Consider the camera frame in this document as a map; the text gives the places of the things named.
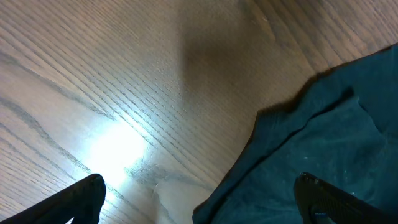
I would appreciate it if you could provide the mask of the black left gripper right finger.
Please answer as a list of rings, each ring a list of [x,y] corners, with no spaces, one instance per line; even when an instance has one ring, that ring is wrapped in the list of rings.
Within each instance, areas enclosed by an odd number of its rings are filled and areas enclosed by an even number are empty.
[[[380,209],[308,172],[296,178],[294,195],[304,224],[397,223]]]

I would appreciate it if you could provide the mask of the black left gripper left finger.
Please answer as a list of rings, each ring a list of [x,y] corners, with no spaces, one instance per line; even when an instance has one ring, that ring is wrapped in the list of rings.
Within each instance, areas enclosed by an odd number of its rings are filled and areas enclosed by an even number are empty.
[[[100,174],[91,174],[1,224],[98,224],[106,196]]]

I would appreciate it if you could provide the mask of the dark teal t-shirt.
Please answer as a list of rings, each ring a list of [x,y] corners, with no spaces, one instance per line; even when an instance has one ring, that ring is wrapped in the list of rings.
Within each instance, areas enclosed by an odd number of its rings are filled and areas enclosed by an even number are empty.
[[[296,107],[257,117],[194,223],[301,223],[294,182],[308,172],[397,221],[397,47],[347,63]]]

